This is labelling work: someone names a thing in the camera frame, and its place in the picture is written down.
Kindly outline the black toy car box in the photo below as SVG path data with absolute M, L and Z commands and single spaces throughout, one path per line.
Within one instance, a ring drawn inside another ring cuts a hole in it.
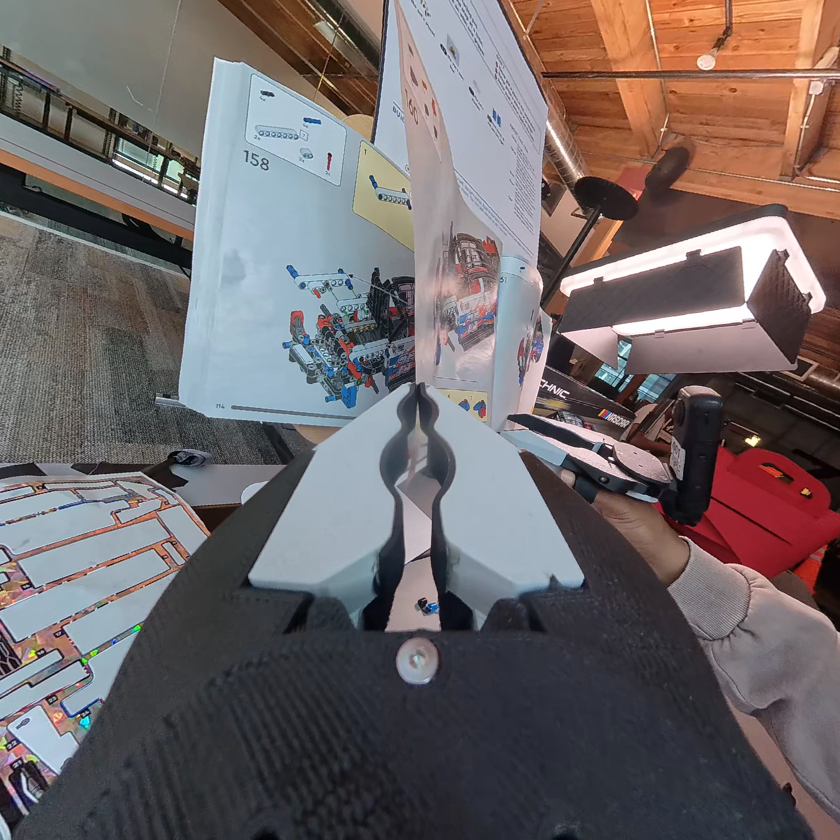
M 554 334 L 535 413 L 583 423 L 663 460 L 670 451 L 673 421 L 669 400 L 662 398 L 674 376 L 626 374 L 628 348 L 622 343 L 614 369 Z

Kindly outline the toy car instruction booklet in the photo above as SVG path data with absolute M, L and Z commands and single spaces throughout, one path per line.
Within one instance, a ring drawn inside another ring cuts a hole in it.
M 215 59 L 179 395 L 337 427 L 405 383 L 529 413 L 548 109 L 498 2 L 387 2 L 372 141 Z

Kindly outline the grey desk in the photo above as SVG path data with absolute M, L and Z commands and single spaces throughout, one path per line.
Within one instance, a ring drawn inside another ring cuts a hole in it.
M 16 478 L 33 475 L 35 468 L 49 476 L 67 476 L 91 472 L 113 474 L 142 471 L 145 465 L 102 462 L 98 465 L 73 467 L 57 463 L 3 463 L 2 468 L 10 468 L 10 475 Z M 251 486 L 261 487 L 281 470 L 280 465 L 205 464 L 198 467 L 175 465 L 171 468 L 174 475 L 186 480 L 186 485 L 181 486 L 177 493 L 206 521 L 209 531 L 214 530 L 216 522 L 226 519 L 224 508 L 236 508 L 242 497 L 249 498 L 254 494 Z M 386 630 L 391 633 L 414 630 L 419 634 L 429 634 L 439 630 L 439 615 L 422 613 L 417 601 L 424 597 L 429 604 L 438 602 L 430 559 L 426 556 L 432 530 L 429 516 L 438 483 L 425 476 L 415 476 L 413 479 L 403 478 L 397 488 L 403 499 L 406 567 L 395 592 Z

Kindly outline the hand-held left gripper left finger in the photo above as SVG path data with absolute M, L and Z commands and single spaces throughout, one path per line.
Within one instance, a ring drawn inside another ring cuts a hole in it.
M 418 391 L 402 385 L 313 451 L 248 573 L 258 589 L 340 601 L 386 627 L 406 561 L 403 499 Z

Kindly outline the person's right hand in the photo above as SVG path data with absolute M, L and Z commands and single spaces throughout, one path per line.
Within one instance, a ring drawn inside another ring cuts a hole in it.
M 628 541 L 666 586 L 685 571 L 690 547 L 655 506 L 643 500 L 599 489 L 591 503 Z

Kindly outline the white table with orange edge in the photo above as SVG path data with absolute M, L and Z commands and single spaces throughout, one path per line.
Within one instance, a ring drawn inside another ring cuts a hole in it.
M 199 158 L 2 47 L 2 163 L 193 240 Z

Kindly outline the black disc on pole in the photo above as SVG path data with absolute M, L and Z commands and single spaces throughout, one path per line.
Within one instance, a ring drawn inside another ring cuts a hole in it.
M 552 290 L 545 290 L 546 298 L 550 298 L 559 289 L 571 262 L 602 217 L 622 223 L 634 218 L 638 211 L 637 199 L 633 194 L 624 187 L 600 177 L 582 177 L 572 186 L 571 191 L 579 208 L 586 211 L 585 221 L 552 280 Z

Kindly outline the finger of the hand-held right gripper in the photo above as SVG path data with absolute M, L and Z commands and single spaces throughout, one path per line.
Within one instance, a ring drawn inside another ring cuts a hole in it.
M 552 469 L 579 469 L 569 452 L 552 438 L 529 429 L 505 430 L 500 433 L 500 436 L 519 450 L 535 455 Z
M 603 447 L 614 447 L 614 438 L 574 423 L 533 414 L 511 414 L 507 419 L 534 433 L 573 447 L 588 448 L 596 453 Z

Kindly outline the white panel desk lamp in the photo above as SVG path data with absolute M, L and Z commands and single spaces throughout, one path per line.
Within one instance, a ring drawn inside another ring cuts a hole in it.
M 574 269 L 559 334 L 626 372 L 792 371 L 826 294 L 780 204 Z

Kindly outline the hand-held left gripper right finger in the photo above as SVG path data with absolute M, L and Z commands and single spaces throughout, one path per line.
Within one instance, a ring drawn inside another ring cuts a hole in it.
M 471 631 L 499 600 L 580 590 L 584 574 L 518 449 L 437 389 L 418 386 L 443 631 Z

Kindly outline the red bin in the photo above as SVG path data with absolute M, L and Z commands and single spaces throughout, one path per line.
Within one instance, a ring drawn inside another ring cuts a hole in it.
M 668 524 L 720 562 L 772 579 L 838 537 L 830 505 L 824 484 L 788 458 L 720 446 L 708 510 L 694 527 Z

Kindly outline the person's right forearm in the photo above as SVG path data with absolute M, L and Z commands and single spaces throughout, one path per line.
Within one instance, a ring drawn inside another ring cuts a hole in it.
M 821 612 L 688 539 L 668 587 L 723 694 L 756 718 L 800 785 L 839 817 L 839 637 Z

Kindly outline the holographic sticker sheet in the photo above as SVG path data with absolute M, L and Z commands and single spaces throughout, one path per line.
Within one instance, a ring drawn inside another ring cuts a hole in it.
M 86 737 L 152 607 L 207 536 L 140 472 L 2 479 L 2 838 Z

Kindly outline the ceiling light bulb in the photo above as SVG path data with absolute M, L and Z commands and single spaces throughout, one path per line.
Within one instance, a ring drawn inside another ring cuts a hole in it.
M 723 32 L 721 32 L 721 34 L 717 37 L 713 46 L 710 47 L 707 52 L 698 56 L 696 60 L 696 66 L 699 70 L 711 71 L 715 69 L 718 60 L 718 54 L 721 51 L 721 49 L 727 44 L 731 34 L 732 30 L 730 28 L 724 29 Z

